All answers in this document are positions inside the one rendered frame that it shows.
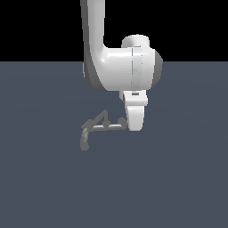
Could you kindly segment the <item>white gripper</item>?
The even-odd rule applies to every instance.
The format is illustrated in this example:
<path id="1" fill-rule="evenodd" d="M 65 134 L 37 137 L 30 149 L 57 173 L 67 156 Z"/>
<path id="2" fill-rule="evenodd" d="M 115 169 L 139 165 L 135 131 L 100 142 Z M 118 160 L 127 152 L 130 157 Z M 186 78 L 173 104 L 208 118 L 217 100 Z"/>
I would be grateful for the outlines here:
<path id="1" fill-rule="evenodd" d="M 148 105 L 146 91 L 120 91 L 119 98 L 125 105 L 129 130 L 140 131 L 143 128 L 144 107 Z"/>

